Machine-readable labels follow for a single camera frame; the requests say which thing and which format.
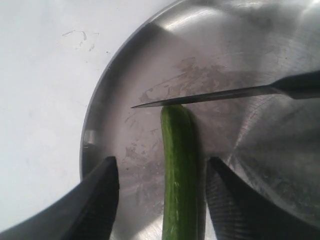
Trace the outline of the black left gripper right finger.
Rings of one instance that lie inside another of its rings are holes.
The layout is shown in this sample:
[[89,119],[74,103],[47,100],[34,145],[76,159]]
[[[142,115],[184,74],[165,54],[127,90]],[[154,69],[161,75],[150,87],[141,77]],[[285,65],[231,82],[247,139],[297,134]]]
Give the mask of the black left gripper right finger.
[[318,240],[320,230],[247,185],[220,158],[206,166],[206,201],[218,240]]

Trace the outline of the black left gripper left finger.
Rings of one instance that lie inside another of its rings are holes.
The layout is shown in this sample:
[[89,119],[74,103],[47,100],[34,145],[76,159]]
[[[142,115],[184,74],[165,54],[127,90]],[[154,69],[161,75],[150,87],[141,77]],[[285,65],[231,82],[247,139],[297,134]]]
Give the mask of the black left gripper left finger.
[[2,240],[108,240],[119,203],[119,172],[105,158],[50,207],[0,234]]

